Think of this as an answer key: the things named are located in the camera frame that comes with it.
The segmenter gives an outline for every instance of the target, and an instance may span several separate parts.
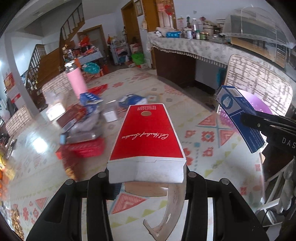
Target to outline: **barcode label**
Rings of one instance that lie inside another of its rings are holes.
[[[234,97],[242,97],[241,93],[237,89],[226,88]]]

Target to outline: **purple object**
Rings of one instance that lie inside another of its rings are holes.
[[[242,96],[244,98],[246,98],[246,100],[252,105],[252,107],[256,111],[260,111],[260,112],[264,112],[264,113],[272,115],[272,112],[269,109],[269,107],[262,100],[260,100],[257,96],[255,96],[249,92],[246,92],[244,90],[238,89],[238,91],[242,94]],[[220,116],[220,121],[221,121],[222,125],[229,126],[233,130],[238,132],[237,128],[235,127],[235,125],[233,124],[231,119],[228,117],[228,115],[226,114],[226,112],[222,108],[220,108],[220,113],[218,113],[218,114]]]

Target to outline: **screw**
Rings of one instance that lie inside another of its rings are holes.
[[[103,178],[103,177],[106,177],[107,176],[107,174],[105,173],[105,172],[100,172],[99,174],[98,174],[98,177],[99,178]]]
[[[221,179],[221,182],[225,185],[228,185],[229,184],[229,180],[227,178],[222,178]]]
[[[195,172],[189,172],[188,173],[188,177],[196,177],[196,173]]]
[[[73,184],[73,179],[68,179],[65,183],[66,185],[71,185]]]

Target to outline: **pink thermos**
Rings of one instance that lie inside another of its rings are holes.
[[[74,61],[70,61],[65,64],[67,77],[72,85],[74,93],[77,98],[80,98],[80,94],[87,92],[87,86],[84,82],[83,75],[80,69],[76,66]]]

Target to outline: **red and white box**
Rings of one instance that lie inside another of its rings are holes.
[[[186,158],[164,104],[132,105],[116,137],[110,183],[182,183]]]

